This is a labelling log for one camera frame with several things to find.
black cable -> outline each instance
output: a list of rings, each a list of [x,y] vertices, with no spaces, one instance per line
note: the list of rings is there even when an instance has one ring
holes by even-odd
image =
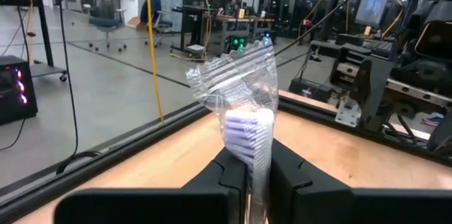
[[[63,38],[63,50],[64,50],[64,59],[65,59],[65,65],[66,65],[66,75],[68,77],[68,84],[69,84],[69,92],[71,94],[71,106],[72,106],[72,117],[73,117],[73,125],[74,130],[76,133],[76,147],[74,148],[74,151],[71,156],[74,156],[77,153],[78,150],[78,126],[77,126],[77,114],[76,114],[76,102],[73,97],[73,88],[72,88],[72,80],[71,80],[71,74],[69,73],[69,58],[68,58],[68,49],[66,46],[66,34],[64,32],[64,19],[63,19],[63,8],[61,5],[61,0],[59,0],[59,19],[61,22],[61,36]]]
[[[23,44],[25,45],[25,49],[27,50],[27,61],[30,62],[30,52],[28,50],[27,34],[25,33],[25,27],[23,26],[23,19],[25,18],[25,15],[30,12],[30,10],[27,11],[25,13],[25,15],[22,17],[22,13],[20,12],[19,0],[14,0],[14,1],[16,2],[16,8],[17,8],[17,12],[18,12],[18,15],[19,15],[20,28],[22,29]]]
[[[28,13],[28,11],[25,12],[25,14],[23,15],[22,21],[23,21],[23,19],[25,19],[25,17],[27,16],[27,13]],[[9,47],[13,44],[15,38],[17,37],[17,34],[19,33],[19,30],[20,30],[20,25],[19,25],[19,27],[17,27],[17,30],[16,30],[16,32],[14,33],[13,38],[11,38],[11,41],[7,44],[6,49],[3,51],[3,53],[1,53],[0,56],[3,56],[3,55],[6,54],[6,52],[7,52],[8,49],[9,49]]]
[[[403,117],[400,114],[397,114],[398,121],[400,124],[402,124],[403,128],[407,131],[408,135],[410,135],[410,138],[412,140],[412,143],[414,145],[417,145],[417,138],[415,134],[412,132],[411,128],[408,126],[408,124],[405,122]]]
[[[295,59],[301,58],[301,57],[307,55],[308,53],[309,53],[309,51],[305,52],[304,54],[301,54],[301,55],[295,57]],[[295,79],[298,76],[298,74],[302,71],[302,69],[303,69],[303,66],[301,68],[299,68],[299,70],[297,71],[297,74],[292,79]]]
[[[20,138],[20,135],[22,134],[22,130],[23,130],[23,125],[24,125],[24,124],[25,124],[25,119],[22,120],[22,124],[20,125],[19,132],[17,133],[17,137],[16,137],[16,139],[14,140],[14,142],[13,142],[10,146],[4,147],[4,148],[0,148],[0,151],[3,151],[3,150],[6,150],[6,149],[9,149],[9,148],[12,148],[12,147],[17,143],[17,141],[18,141],[19,138]]]
[[[285,50],[291,48],[291,46],[297,44],[300,39],[302,39],[303,37],[305,37],[306,35],[311,33],[311,31],[314,30],[315,28],[319,27],[326,19],[328,19],[330,16],[332,16],[341,6],[344,6],[344,4],[346,4],[348,1],[350,1],[350,0],[344,0],[339,5],[337,5],[330,13],[328,13],[326,16],[324,16],[317,24],[312,26],[310,29],[308,29],[302,35],[300,35],[296,40],[294,40],[294,42],[290,43],[288,46],[286,46],[286,47],[282,48],[280,51],[276,52],[275,56],[278,56]]]
[[[316,93],[318,93],[318,92],[320,91],[320,89],[321,89],[327,82],[329,82],[329,81],[330,81],[330,79],[327,78],[327,79],[325,80],[325,82],[323,82],[321,85],[319,85],[319,86],[317,87],[317,90],[314,91],[314,92],[311,94],[311,98],[314,98],[314,96],[316,95]]]
[[[389,122],[385,122],[384,125],[386,125],[395,135],[395,137],[401,142],[401,143],[407,143],[406,140],[404,140],[400,134],[398,133],[397,129],[394,128],[394,126],[392,124],[390,124]]]

desk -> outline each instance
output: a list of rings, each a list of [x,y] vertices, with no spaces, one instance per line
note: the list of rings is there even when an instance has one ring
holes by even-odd
[[[201,45],[201,36],[202,36],[202,16],[204,11],[207,11],[207,8],[204,8],[203,6],[187,6],[183,5],[182,7],[176,7],[173,8],[171,11],[182,13],[182,28],[181,28],[181,39],[180,39],[180,46],[177,47],[174,44],[171,45],[171,50],[169,52],[172,52],[173,49],[190,53],[189,50],[185,49],[185,33],[187,30],[187,23],[189,17],[194,17],[194,25],[193,29],[191,31],[191,39],[189,45]]]
[[[320,107],[330,105],[280,91]],[[452,168],[307,119],[278,112],[274,137],[324,172],[351,187],[452,189]],[[197,120],[77,189],[178,188],[196,176],[222,149],[218,119]],[[54,200],[16,223],[50,224]]]
[[[262,33],[271,31],[271,25],[275,21],[275,19],[260,18],[257,16],[250,16],[249,18],[254,23],[253,30],[251,31],[251,41],[249,42],[253,42],[259,39]]]
[[[215,16],[214,20],[221,22],[222,30],[220,35],[220,49],[219,54],[227,52],[226,46],[229,42],[229,37],[248,37],[250,18],[235,18],[232,16]],[[230,24],[236,23],[234,27],[229,27]]]
[[[0,0],[0,6],[30,6],[30,0]],[[47,63],[43,64],[40,61],[34,61],[35,64],[30,66],[32,77],[47,76],[55,73],[60,73],[60,80],[66,80],[67,71],[55,67],[54,58],[52,56],[52,48],[50,45],[49,29],[47,27],[47,20],[45,17],[44,4],[42,0],[35,0],[34,5],[38,8],[41,22],[42,38],[44,40],[44,48]]]

computer tower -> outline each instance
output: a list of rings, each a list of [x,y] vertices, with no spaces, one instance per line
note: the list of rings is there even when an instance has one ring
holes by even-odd
[[[35,89],[27,61],[0,57],[0,124],[35,117]]]

yellow cable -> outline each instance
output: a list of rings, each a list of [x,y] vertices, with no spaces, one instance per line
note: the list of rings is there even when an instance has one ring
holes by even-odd
[[[402,1],[400,0],[395,0],[400,6],[403,6]],[[381,39],[384,39],[386,34],[389,33],[389,31],[396,25],[396,23],[400,20],[400,18],[403,15],[403,9],[400,10],[399,14],[397,15],[397,17],[394,19],[394,21],[389,25],[389,27],[384,31],[384,33],[381,35]]]
[[[210,39],[210,32],[211,32],[211,16],[210,16],[210,4],[209,4],[209,0],[206,0],[206,4],[207,4],[207,23],[206,23],[206,37],[204,38],[204,50],[203,50],[203,55],[202,55],[202,59],[205,59],[206,57],[206,50],[207,50],[207,44],[209,43],[209,39]]]
[[[33,56],[32,56],[32,49],[33,49],[33,43],[32,43],[32,38],[28,36],[28,32],[29,29],[32,28],[33,29],[33,3],[34,0],[30,0],[30,7],[28,8],[28,22],[27,22],[27,45],[28,45],[28,62],[29,63],[33,63]]]
[[[146,4],[148,5],[148,19],[150,23],[152,24],[152,15],[151,15],[151,4],[150,0],[146,0]],[[155,97],[157,98],[157,106],[158,106],[158,114],[160,115],[160,121],[165,122],[165,119],[163,118],[163,112],[162,112],[162,103],[160,102],[160,94],[158,92],[158,81],[157,81],[157,68],[155,65],[155,52],[154,52],[154,36],[152,29],[149,30],[149,52],[150,52],[150,60],[153,64],[153,80],[154,80],[154,90],[155,90]]]
[[[317,7],[320,5],[321,2],[322,2],[322,0],[319,0],[319,2],[317,2],[317,4],[312,8],[311,12],[309,12],[309,14],[301,22],[299,22],[298,37],[301,36],[303,22],[317,9]]]

metal bracket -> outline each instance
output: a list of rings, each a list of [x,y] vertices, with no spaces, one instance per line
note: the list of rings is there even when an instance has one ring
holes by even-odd
[[[361,117],[361,108],[356,101],[352,99],[344,99],[340,101],[336,122],[355,128]]]

